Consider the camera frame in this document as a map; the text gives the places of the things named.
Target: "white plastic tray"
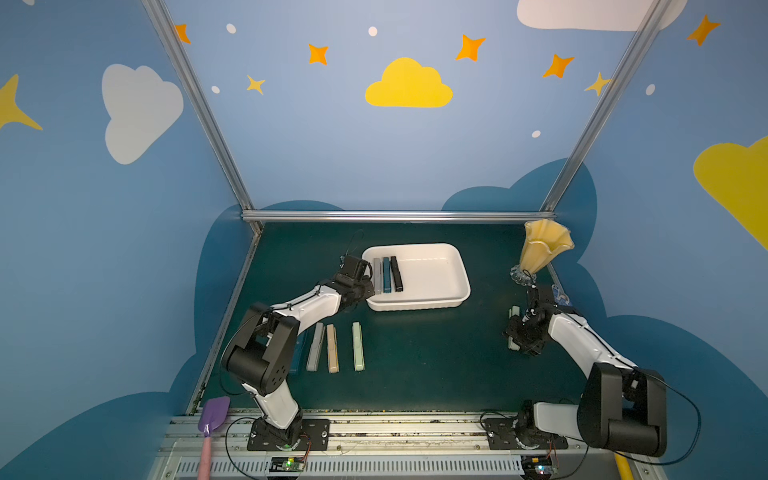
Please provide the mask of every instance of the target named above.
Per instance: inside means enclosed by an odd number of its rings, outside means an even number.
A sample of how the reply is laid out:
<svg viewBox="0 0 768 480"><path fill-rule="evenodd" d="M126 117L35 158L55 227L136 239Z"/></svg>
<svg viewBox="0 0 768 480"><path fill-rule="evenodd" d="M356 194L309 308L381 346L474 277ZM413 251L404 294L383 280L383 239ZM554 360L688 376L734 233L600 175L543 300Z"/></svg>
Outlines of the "white plastic tray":
<svg viewBox="0 0 768 480"><path fill-rule="evenodd" d="M417 243L370 247L362 259L397 257L402 292L380 293L368 298L372 310L423 310L459 306L469 298L469 278L462 256L449 243Z"/></svg>

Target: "mounting plate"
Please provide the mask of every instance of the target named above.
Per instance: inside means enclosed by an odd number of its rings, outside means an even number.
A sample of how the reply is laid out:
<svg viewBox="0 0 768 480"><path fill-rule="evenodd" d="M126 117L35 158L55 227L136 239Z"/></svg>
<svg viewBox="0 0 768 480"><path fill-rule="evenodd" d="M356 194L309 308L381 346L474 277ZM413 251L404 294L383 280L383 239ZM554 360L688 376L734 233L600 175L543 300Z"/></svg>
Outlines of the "mounting plate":
<svg viewBox="0 0 768 480"><path fill-rule="evenodd" d="M488 433L485 437L488 439L488 447L491 450L520 450L522 445L515 436L515 419L484 419L483 423L488 426ZM565 450L568 448L568 440L565 437L554 435L554 447ZM537 447L539 449L548 449L549 444L546 439Z"/></svg>
<svg viewBox="0 0 768 480"><path fill-rule="evenodd" d="M328 419L303 419L301 431L312 441L312 450L326 451L328 449ZM250 428L247 449L249 452L305 452L306 438L299 437L299 442L290 450L283 447L283 442L272 435L266 427L266 420L256 420Z"/></svg>

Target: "yellow vase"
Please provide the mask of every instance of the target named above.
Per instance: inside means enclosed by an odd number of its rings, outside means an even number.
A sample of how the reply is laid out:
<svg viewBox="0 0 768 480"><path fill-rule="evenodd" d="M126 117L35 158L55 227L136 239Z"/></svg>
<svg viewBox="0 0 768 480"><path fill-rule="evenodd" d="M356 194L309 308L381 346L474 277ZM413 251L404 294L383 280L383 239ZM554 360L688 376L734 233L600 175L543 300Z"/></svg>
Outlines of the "yellow vase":
<svg viewBox="0 0 768 480"><path fill-rule="evenodd" d="M521 285L536 282L536 272L553 258L574 247L571 231L553 220L525 222L525 244L520 263L512 267L512 279Z"/></svg>

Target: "black cable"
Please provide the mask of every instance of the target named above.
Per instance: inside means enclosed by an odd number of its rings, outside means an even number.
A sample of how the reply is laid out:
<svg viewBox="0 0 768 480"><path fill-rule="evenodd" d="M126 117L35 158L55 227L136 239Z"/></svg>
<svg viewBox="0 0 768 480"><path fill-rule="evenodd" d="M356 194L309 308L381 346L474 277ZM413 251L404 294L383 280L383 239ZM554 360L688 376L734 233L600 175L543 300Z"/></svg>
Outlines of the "black cable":
<svg viewBox="0 0 768 480"><path fill-rule="evenodd" d="M357 250L357 247L360 246L360 242L362 242L362 239L366 237L366 232L362 228L355 230L355 233L352 234L352 237L349 238L349 243L346 245L346 252L344 253L345 257L350 253L349 248L352 246L352 240L355 240L355 235L357 235L357 232L362 233L362 235L360 235L360 240L355 245L355 248L352 249L351 253L355 253L355 250Z"/></svg>
<svg viewBox="0 0 768 480"><path fill-rule="evenodd" d="M577 323L579 326L584 326L584 325L581 325L581 322L578 322L578 321L577 321L577 320L576 320L574 317L570 316L569 314L567 314L567 313L565 313L565 312L563 312L563 314L564 314L564 315L566 315L566 316L567 316L569 319L571 319L571 320L573 320L574 322L576 322L576 323ZM660 465L660 466L665 466L665 465L674 465L674 464L676 464L676 463L680 463L680 462L682 462L683 460L685 460L686 458L688 458L688 457L690 456L691 452L693 452L693 450L694 450L694 447L696 446L697 442L699 441L699 434L701 433L701 411L699 410L699 407L698 407L698 406L697 406L697 405L694 403L694 401L693 401L693 400L689 399L687 396L685 396L685 395L684 395L682 392L680 392L679 390L675 389L675 388L674 388L673 386L671 386L669 383L666 383L665 381L663 381L663 380L662 380L662 379L660 379L659 377L657 377L657 376L654 376L654 375L651 375L651 374L650 374L650 373L648 373L648 372L641 372L641 371L640 371L640 370L637 368L637 366L633 366L633 365L630 365L629 363L625 362L625 361L624 361L624 360L622 360L621 358L618 358L618 357L621 357L621 355L619 354L619 352L616 352L614 349L612 349L610 346L608 346L608 345L607 345L605 342L603 342L603 341L602 341L602 339L601 339L601 338L600 338L600 337L597 335L597 333L594 333L594 332L592 332L592 330L591 330L591 329L585 329L585 330L587 330L589 333L591 333L591 334L592 334L592 336L593 336L595 339L597 339L597 340L598 340L598 342L600 342L600 343L601 343L601 344L602 344L602 345L605 347L605 349L606 349L608 352L611 352L611 353L613 353L613 354L615 355L615 357L614 357L614 359L615 359L615 360L617 360L618 362L621 362L621 363L623 363L624 365L626 365L628 368L632 369L633 371L635 371L635 372L637 372L637 373L640 373L641 375L649 376L649 377L651 377L652 379L656 380L657 382L661 383L662 385L664 385L664 386L665 386L665 387L667 387L668 389L672 390L673 392L675 392L675 393L676 393L676 394L678 394L679 396L683 397L683 398L684 398L684 399L685 399L685 400L686 400L688 403L690 403L690 404L693 406L694 410L696 410L697 425L696 425L696 433L694 434L694 440L693 440L693 441L690 443L690 447L688 447L688 450L687 450L687 451L686 451L686 452L685 452L685 453L684 453L684 454L683 454L681 457L679 457L679 458L677 458L677 459L675 459L675 460L670 460L669 462L658 462L658 463L656 463L656 462L646 462L646 461L644 461L644 460L637 460L636 458L632 458L632 457L626 456L625 454L623 454L623 453L620 453L620 452L616 452L616 451L614 451L614 450L611 450L611 451L612 451L613 453L617 454L617 455L621 455L622 457L628 458L628 459L630 459L630 460L634 460L635 462L638 462L638 463L644 463L645 465Z"/></svg>
<svg viewBox="0 0 768 480"><path fill-rule="evenodd" d="M566 438L567 439L571 439L571 440L576 440L576 439L573 439L572 437L566 437ZM580 469L581 466L584 464L584 460L587 459L587 454L588 453L589 453L589 445L587 445L587 451L584 452L584 456L581 457L581 461L578 463L578 465L576 465L576 468L574 469L573 472L569 473L568 475L563 475L561 477L550 478L550 480L562 480L563 478L569 478L569 477L572 477L572 476L576 475L576 472L578 472L578 469Z"/></svg>
<svg viewBox="0 0 768 480"><path fill-rule="evenodd" d="M696 433L694 434L694 440L690 443L690 447L688 447L687 452L685 452L681 457L679 457L679 458L677 458L675 460L671 460L669 462L658 462L658 463L656 463L656 462L646 462L644 460L638 460L636 458L632 458L630 456L627 456L627 455L625 455L623 453L616 452L615 450L611 450L611 451L613 453L617 454L617 455L621 455L622 457L628 458L630 460L634 460L635 462L644 463L645 465L665 466L665 465L674 465L676 463L680 463L683 460L685 460L686 458L688 458L688 456L691 454L691 452L694 451L694 447L696 446L696 443L699 441L699 434L701 433L701 411L699 410L699 407L696 406L696 404L694 403L693 400L691 400L688 397L686 397L683 393L678 392L677 389L675 389L674 387L670 386L670 384L666 383L665 381L663 381L659 377L651 375L650 373L647 373L647 372L641 372L641 373L643 373L646 376L651 377L652 379L656 380L657 382L662 383L668 389L672 390L673 392L675 392L679 396L683 397L685 400L688 401L688 403L690 403L694 407L694 409L696 410L696 418L697 418Z"/></svg>
<svg viewBox="0 0 768 480"><path fill-rule="evenodd" d="M221 388L222 392L226 393L229 396L245 395L247 393L247 392L240 392L240 393L230 392L229 390L224 388L224 382L221 379L221 361L219 361L219 387Z"/></svg>
<svg viewBox="0 0 768 480"><path fill-rule="evenodd" d="M507 417L507 416L506 416L506 415L504 415L503 413L500 413L500 412L496 412L495 410L485 410L485 411L483 411L483 412L480 414L480 427L481 427L483 430L485 430L485 432L486 432L486 433L490 432L491 430L490 430L490 427L489 427L489 426L487 426L487 425L486 425L486 424L485 424L485 423L482 421L482 418L483 418L484 416L486 416L487 414L489 414L489 413L495 413L496 415L499 415L499 416L501 416L501 417L504 417L504 418L505 418L505 419L507 419L507 420L513 420L513 418L512 418L512 417Z"/></svg>
<svg viewBox="0 0 768 480"><path fill-rule="evenodd" d="M235 464L234 460L230 456L230 449L229 449L229 446L227 445L227 437L230 435L230 429L232 428L232 425L238 423L240 420L253 420L254 422L257 422L259 419L256 419L254 417L240 417L237 420L230 423L230 426L227 427L227 433L224 434L224 451L227 453L227 458L230 460L230 463L238 472L242 473L248 478L252 478L253 480L259 480L258 478L252 477L248 475L246 472L243 472L242 470L240 470L240 467L238 467L237 464Z"/></svg>

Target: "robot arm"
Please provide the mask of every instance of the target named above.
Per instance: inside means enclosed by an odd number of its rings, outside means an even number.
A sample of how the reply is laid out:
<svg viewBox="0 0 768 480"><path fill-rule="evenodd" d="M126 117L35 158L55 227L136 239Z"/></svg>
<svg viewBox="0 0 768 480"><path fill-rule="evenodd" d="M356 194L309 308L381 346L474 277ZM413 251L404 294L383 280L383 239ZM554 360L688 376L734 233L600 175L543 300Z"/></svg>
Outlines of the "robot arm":
<svg viewBox="0 0 768 480"><path fill-rule="evenodd" d="M224 349L221 367L237 377L266 415L278 446L294 445L302 413L285 379L299 333L320 320L373 295L370 263L346 256L331 280L279 305L251 305Z"/></svg>
<svg viewBox="0 0 768 480"><path fill-rule="evenodd" d="M548 434L555 434L601 449L664 454L667 397L661 375L623 357L576 310L558 305L549 288L529 288L525 317L513 316L505 335L513 349L534 356L547 341L560 343L587 377L578 406L527 402L516 427L524 445L546 444Z"/></svg>

